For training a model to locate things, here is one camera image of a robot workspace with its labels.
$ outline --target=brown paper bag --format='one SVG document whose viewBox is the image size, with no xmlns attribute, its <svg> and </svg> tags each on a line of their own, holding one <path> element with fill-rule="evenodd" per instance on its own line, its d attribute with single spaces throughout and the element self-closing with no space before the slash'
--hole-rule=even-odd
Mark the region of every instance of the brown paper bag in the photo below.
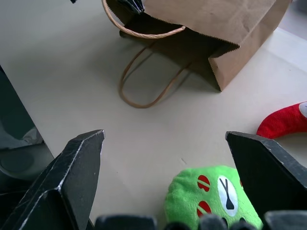
<svg viewBox="0 0 307 230">
<path fill-rule="evenodd" d="M 223 90 L 276 29 L 291 0 L 145 0 L 135 15 L 117 0 L 106 1 L 131 36 Z"/>
</svg>

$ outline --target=fabric texture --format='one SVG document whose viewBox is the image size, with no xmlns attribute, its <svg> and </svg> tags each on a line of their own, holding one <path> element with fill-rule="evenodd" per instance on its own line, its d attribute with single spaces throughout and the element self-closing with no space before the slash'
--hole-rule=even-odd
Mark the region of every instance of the fabric texture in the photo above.
<svg viewBox="0 0 307 230">
<path fill-rule="evenodd" d="M 260 124 L 257 135 L 274 139 L 297 132 L 307 132 L 307 102 L 270 114 Z"/>
<path fill-rule="evenodd" d="M 180 221 L 196 230 L 199 217 L 206 213 L 224 218 L 229 227 L 242 218 L 258 229 L 262 227 L 237 170 L 227 166 L 185 169 L 169 186 L 165 199 L 167 221 Z"/>
</svg>

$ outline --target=white eye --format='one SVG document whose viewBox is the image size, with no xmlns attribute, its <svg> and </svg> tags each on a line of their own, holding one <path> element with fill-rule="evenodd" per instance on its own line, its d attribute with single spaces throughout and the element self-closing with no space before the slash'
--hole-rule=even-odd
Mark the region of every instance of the white eye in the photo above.
<svg viewBox="0 0 307 230">
<path fill-rule="evenodd" d="M 301 103 L 298 108 L 302 115 L 307 118 L 307 102 Z"/>
<path fill-rule="evenodd" d="M 217 179 L 217 188 L 223 209 L 228 215 L 234 217 L 238 211 L 238 196 L 235 187 L 229 179 L 220 176 Z"/>
</svg>

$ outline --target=rope handle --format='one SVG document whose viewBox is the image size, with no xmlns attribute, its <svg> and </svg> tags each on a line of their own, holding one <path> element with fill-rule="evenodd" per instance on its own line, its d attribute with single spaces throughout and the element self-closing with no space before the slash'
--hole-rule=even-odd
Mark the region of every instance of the rope handle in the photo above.
<svg viewBox="0 0 307 230">
<path fill-rule="evenodd" d="M 181 68 L 177 74 L 175 75 L 175 77 L 172 78 L 172 80 L 168 83 L 168 85 L 164 88 L 164 90 L 160 93 L 160 95 L 151 103 L 148 104 L 137 104 L 134 103 L 132 101 L 130 101 L 123 92 L 123 88 L 124 88 L 124 84 L 125 84 L 125 80 L 126 80 L 126 75 L 130 69 L 130 67 L 132 66 L 133 62 L 139 57 L 139 55 L 141 55 L 141 53 L 146 50 L 147 48 L 151 48 L 154 45 L 154 43 L 150 44 L 149 46 L 144 47 L 140 52 L 138 52 L 134 58 L 130 61 L 130 63 L 126 66 L 125 70 L 123 71 L 123 74 L 120 78 L 119 81 L 119 95 L 120 97 L 123 99 L 124 102 L 126 102 L 128 105 L 134 107 L 134 108 L 139 108 L 139 109 L 145 109 L 145 108 L 149 108 L 153 105 L 155 105 L 159 100 L 161 100 L 161 98 L 168 92 L 168 90 L 172 87 L 172 85 L 175 83 L 175 81 L 178 79 L 179 75 L 181 74 L 181 72 L 188 68 L 190 66 L 191 63 L 187 64 L 185 67 Z"/>
<path fill-rule="evenodd" d="M 122 32 L 125 32 L 125 33 L 127 33 L 129 35 L 132 35 L 132 36 L 135 36 L 135 37 L 150 38 L 150 39 L 164 38 L 164 37 L 168 37 L 168 36 L 177 34 L 177 33 L 183 31 L 186 28 L 185 26 L 182 26 L 182 27 L 180 27 L 180 28 L 178 28 L 176 30 L 172 30 L 172 31 L 167 32 L 165 34 L 140 34 L 140 33 L 137 33 L 137 32 L 134 32 L 132 30 L 129 30 L 129 29 L 125 28 L 124 26 L 119 24 L 117 21 L 115 21 L 114 18 L 112 17 L 111 10 L 110 10 L 109 6 L 107 5 L 106 0 L 102 0 L 102 5 L 103 5 L 103 7 L 105 9 L 107 17 L 114 24 L 114 26 L 116 26 Z"/>
</svg>

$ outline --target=red spot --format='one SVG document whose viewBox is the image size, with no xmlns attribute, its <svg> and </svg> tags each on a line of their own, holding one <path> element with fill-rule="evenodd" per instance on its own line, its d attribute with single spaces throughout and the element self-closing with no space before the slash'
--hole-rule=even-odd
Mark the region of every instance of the red spot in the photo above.
<svg viewBox="0 0 307 230">
<path fill-rule="evenodd" d="M 205 210 L 207 213 L 211 213 L 211 208 L 206 201 L 199 202 L 198 206 Z M 197 215 L 201 217 L 203 213 L 199 209 L 197 209 Z"/>
<path fill-rule="evenodd" d="M 198 177 L 198 180 L 207 184 L 207 185 L 204 185 L 204 184 L 197 182 L 198 188 L 204 189 L 206 192 L 208 192 L 210 190 L 210 187 L 208 186 L 210 185 L 209 179 L 204 175 L 200 175 Z"/>
</svg>

